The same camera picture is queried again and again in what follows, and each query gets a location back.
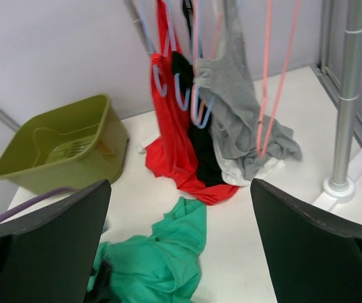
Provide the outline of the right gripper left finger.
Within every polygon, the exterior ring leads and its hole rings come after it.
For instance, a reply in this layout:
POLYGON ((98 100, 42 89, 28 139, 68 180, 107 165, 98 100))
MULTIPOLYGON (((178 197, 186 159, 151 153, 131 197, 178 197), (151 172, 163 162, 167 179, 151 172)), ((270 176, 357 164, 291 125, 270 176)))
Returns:
POLYGON ((60 187, 1 214, 0 302, 110 302, 110 265, 93 269, 110 194, 60 187))

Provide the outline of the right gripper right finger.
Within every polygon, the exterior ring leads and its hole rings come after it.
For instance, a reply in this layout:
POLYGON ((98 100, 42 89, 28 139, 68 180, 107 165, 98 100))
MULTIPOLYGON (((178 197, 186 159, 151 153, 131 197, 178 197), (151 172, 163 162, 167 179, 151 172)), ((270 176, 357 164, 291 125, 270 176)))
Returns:
POLYGON ((362 225, 261 179, 250 193, 278 302, 362 302, 362 225))

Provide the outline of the green tank top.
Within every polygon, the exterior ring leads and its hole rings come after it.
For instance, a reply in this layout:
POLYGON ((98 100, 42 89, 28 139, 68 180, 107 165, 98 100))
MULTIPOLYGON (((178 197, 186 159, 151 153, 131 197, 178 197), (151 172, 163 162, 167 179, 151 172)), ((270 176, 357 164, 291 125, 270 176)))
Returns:
POLYGON ((201 279, 206 205, 181 197, 151 229, 150 236, 100 243, 93 269, 104 261, 112 266, 110 290, 122 302, 191 302, 201 279))

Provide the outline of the grey tank top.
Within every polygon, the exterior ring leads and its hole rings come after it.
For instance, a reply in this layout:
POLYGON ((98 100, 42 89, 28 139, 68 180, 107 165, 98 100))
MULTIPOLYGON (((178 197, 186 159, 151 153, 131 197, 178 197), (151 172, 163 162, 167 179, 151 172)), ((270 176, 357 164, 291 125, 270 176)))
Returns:
POLYGON ((238 160, 248 177, 270 158, 303 158, 293 130, 264 116, 245 52, 242 23, 236 1, 223 1, 223 17, 214 59, 200 58, 194 83, 209 109, 214 152, 238 160))

